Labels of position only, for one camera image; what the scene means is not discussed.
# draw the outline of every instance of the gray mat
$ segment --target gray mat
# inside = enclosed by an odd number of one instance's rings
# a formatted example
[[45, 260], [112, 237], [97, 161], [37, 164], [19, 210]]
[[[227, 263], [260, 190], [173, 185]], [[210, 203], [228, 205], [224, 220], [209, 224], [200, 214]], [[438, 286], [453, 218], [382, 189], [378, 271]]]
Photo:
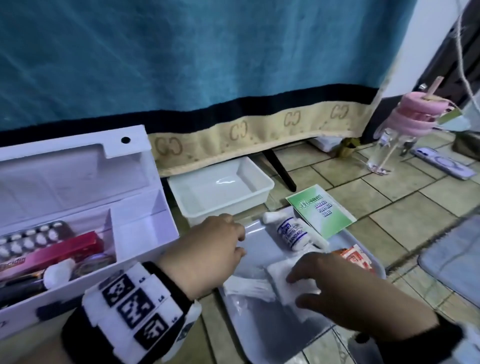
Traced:
[[480, 209], [438, 238], [420, 255], [419, 264], [480, 308]]

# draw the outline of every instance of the white wall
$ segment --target white wall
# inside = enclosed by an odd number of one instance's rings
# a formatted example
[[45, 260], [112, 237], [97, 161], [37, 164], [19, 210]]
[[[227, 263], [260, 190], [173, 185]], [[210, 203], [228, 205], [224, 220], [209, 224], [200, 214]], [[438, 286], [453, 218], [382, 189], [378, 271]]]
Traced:
[[[468, 0], [460, 0], [463, 7]], [[418, 0], [383, 97], [410, 92], [457, 18], [456, 0]]]

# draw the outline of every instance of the cardboard box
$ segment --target cardboard box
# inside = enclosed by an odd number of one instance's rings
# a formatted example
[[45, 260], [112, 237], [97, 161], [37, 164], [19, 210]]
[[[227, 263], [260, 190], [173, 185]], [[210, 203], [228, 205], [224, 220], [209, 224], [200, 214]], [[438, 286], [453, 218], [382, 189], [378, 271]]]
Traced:
[[73, 309], [133, 261], [158, 259], [179, 234], [142, 125], [0, 148], [0, 235], [63, 220], [95, 231], [117, 262], [0, 310], [0, 339]]

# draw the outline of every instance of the case lid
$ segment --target case lid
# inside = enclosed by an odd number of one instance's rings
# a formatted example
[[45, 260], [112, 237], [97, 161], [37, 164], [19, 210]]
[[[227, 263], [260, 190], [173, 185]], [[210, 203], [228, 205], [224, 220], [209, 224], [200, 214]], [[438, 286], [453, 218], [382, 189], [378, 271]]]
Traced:
[[161, 188], [143, 125], [0, 148], [0, 234]]

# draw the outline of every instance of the hand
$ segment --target hand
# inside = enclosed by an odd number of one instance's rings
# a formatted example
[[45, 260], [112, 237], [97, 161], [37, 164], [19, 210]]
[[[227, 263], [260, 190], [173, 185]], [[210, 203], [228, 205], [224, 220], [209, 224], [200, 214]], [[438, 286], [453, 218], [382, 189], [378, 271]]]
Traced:
[[245, 249], [243, 225], [228, 214], [210, 216], [172, 243], [157, 265], [191, 300], [223, 284], [233, 274]]
[[300, 279], [314, 279], [321, 293], [299, 296], [298, 307], [319, 312], [376, 340], [404, 340], [438, 325], [436, 314], [427, 305], [339, 255], [305, 254], [287, 282]]

